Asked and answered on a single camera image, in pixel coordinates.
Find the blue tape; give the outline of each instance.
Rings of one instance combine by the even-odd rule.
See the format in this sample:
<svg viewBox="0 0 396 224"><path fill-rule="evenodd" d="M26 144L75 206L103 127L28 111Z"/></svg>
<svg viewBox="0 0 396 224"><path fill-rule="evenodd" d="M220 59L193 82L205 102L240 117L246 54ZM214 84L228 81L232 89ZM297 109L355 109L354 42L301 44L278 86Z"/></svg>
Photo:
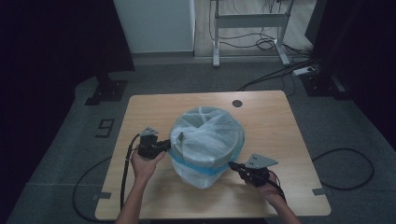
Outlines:
<svg viewBox="0 0 396 224"><path fill-rule="evenodd" d="M230 161L236 161L236 159L238 158L242 146L245 144L245 138L243 139L243 141L241 142L240 146L237 147L237 150L233 153L233 155L230 158ZM197 171L199 173L205 174L205 175L216 175L220 172L226 171L228 168L230 168L230 166L227 164L220 166L220 167L202 167L202 166L197 166L194 164L190 164L188 162L185 162L182 158L180 158L172 148L170 148L168 150L169 155L172 157L172 159L174 161L176 161L177 163L187 166L189 168L191 168L194 171Z"/></svg>

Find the hole in table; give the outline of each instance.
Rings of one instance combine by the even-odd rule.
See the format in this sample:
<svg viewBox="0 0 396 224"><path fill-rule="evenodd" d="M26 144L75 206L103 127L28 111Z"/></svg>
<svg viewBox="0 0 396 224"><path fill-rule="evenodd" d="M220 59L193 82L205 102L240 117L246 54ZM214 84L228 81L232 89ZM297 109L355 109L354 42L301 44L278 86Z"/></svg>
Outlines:
<svg viewBox="0 0 396 224"><path fill-rule="evenodd" d="M234 101L233 101L233 106L235 106L235 107L241 107L241 106L242 106L242 101L240 101L240 100L234 100Z"/></svg>

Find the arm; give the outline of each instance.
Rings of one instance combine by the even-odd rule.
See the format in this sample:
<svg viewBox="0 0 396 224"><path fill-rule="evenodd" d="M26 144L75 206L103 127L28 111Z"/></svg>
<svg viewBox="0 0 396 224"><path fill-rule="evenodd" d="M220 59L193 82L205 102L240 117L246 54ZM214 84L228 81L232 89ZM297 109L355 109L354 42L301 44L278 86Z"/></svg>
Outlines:
<svg viewBox="0 0 396 224"><path fill-rule="evenodd" d="M138 223L146 185L154 174L157 163L162 160L164 156L165 152L162 152L154 160L147 161L141 158L136 151L132 154L131 164L134 168L134 185L117 217L117 224Z"/></svg>
<svg viewBox="0 0 396 224"><path fill-rule="evenodd" d="M271 172L270 180L276 183L276 177ZM283 198L277 193L276 188L269 184L265 184L261 187L258 187L257 190L259 191L260 195L275 208L283 223L301 224L297 216L294 215L293 211L289 208Z"/></svg>

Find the power strip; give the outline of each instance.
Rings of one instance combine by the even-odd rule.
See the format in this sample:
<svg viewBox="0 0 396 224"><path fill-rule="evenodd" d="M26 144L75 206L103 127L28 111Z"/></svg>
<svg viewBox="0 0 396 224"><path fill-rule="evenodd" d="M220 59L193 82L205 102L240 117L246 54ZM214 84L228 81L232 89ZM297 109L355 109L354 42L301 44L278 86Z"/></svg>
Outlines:
<svg viewBox="0 0 396 224"><path fill-rule="evenodd" d="M313 72L315 72L315 69L313 67L309 66L309 67L305 67L305 68L296 69L293 71L293 74L295 76L300 76L300 75L308 75Z"/></svg>

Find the hand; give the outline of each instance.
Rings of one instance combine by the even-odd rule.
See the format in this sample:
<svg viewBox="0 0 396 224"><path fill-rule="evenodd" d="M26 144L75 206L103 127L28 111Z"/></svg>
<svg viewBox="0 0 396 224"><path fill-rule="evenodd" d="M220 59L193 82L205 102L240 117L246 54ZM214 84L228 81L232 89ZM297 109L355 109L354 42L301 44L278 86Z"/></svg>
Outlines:
<svg viewBox="0 0 396 224"><path fill-rule="evenodd" d="M277 183L276 181L276 176L270 172L270 177L269 179L274 182ZM274 200L278 200L279 198L281 199L279 192L277 191L277 189L270 185L270 184L264 184L263 186L260 186L257 188L257 191L260 193L260 195L266 200L268 201L268 203L272 203Z"/></svg>
<svg viewBox="0 0 396 224"><path fill-rule="evenodd" d="M147 184L149 179L154 174L157 163L165 157L165 152L161 152L154 160L148 161L147 159L142 158L136 152L131 156L131 164L134 168L134 181L142 182Z"/></svg>

